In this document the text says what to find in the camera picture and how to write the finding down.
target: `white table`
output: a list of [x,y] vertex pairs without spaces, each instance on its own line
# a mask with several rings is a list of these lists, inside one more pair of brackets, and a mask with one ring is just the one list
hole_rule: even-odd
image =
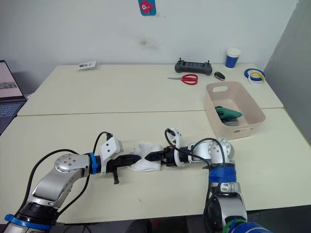
[[[251,85],[244,77],[254,64],[238,64],[234,69],[212,65],[227,81],[244,85],[260,108],[281,108],[281,101],[268,83]],[[199,74],[190,86],[167,77],[180,77],[174,65],[101,65],[78,71],[77,66],[58,66],[18,113],[27,115],[167,112],[204,110],[205,87],[221,82],[212,75]]]
[[[311,204],[308,143],[283,109],[263,111],[266,121],[255,135],[230,141],[247,210]],[[50,151],[68,148],[90,152],[97,134],[103,130],[123,142],[124,154],[139,141],[165,146],[163,132],[171,126],[183,133],[187,143],[214,136],[204,111],[15,118],[0,137],[0,216],[17,210],[33,165]],[[49,158],[38,168],[34,185],[51,170],[56,158],[57,155]],[[118,185],[113,184],[111,174],[94,175],[86,192],[59,221],[99,222],[201,214],[208,176],[202,165],[183,169],[163,166],[162,171],[145,173],[122,168]],[[66,203],[80,192],[84,182],[81,179],[75,183]]]

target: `green object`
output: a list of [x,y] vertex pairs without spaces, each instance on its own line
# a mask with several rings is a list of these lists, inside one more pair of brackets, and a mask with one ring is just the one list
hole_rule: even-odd
[[[224,227],[224,229],[223,229],[223,233],[227,233],[228,232],[228,230],[229,230],[229,227],[231,226],[231,224],[234,222],[234,220],[232,220],[232,221],[230,221],[230,222],[228,222],[226,225],[225,225],[225,227]],[[242,223],[242,222],[246,222],[245,220],[243,220],[243,219],[237,219],[236,220],[236,223]]]
[[215,109],[220,120],[231,120],[242,116],[242,113],[224,108],[222,106],[216,106]]

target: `floor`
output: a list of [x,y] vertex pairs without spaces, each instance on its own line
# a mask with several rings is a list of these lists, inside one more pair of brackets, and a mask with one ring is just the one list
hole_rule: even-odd
[[[311,233],[311,205],[248,211],[247,215],[248,221],[256,222],[274,233]],[[129,220],[86,225],[91,233],[125,233],[132,223],[133,221]],[[151,223],[153,233],[205,233],[201,215],[157,218],[151,219]],[[82,233],[83,231],[87,233],[87,229],[79,224],[54,226],[50,233],[64,233],[65,231],[66,233]],[[137,230],[128,232],[140,233]]]

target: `green toy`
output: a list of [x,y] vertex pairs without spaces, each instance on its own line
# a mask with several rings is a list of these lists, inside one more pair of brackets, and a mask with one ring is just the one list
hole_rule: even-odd
[[215,109],[220,120],[231,120],[242,116],[242,113],[224,108],[222,106],[216,106]]

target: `green cable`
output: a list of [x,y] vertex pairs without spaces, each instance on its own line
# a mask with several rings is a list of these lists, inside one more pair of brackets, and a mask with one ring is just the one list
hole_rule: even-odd
[[237,223],[238,223],[238,222],[246,222],[246,221],[243,220],[243,219],[232,220],[232,221],[228,222],[228,223],[225,225],[225,227],[224,227],[224,229],[223,229],[223,233],[227,233],[227,231],[229,230],[229,227],[231,226],[231,224],[232,224],[234,221],[236,221]]

